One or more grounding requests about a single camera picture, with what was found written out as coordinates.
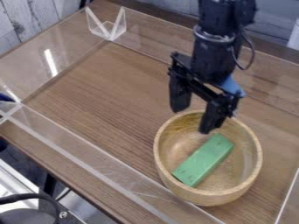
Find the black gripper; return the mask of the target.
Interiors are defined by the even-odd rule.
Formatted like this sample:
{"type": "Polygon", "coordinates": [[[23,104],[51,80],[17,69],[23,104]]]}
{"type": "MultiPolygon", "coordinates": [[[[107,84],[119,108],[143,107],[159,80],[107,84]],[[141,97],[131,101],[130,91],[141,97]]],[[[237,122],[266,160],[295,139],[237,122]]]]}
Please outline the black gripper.
{"type": "Polygon", "coordinates": [[[193,94],[207,102],[199,132],[209,134],[222,126],[227,116],[233,116],[239,99],[246,96],[233,78],[242,34],[210,34],[197,25],[194,37],[191,56],[181,52],[171,53],[170,104],[173,112],[178,113],[190,107],[193,94]]]}

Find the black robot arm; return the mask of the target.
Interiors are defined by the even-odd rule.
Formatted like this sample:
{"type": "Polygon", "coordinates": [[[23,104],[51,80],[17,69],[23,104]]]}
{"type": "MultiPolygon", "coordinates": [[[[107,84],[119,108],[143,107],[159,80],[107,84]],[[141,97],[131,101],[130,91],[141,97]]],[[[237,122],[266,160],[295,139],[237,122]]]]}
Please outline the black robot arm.
{"type": "Polygon", "coordinates": [[[239,53],[242,45],[251,43],[245,28],[254,23],[257,11],[257,0],[199,0],[193,55],[171,54],[171,109],[175,113],[186,110],[194,95],[207,102],[199,127],[203,134],[234,116],[246,96],[233,73],[235,69],[249,69],[239,62],[239,53]]]}

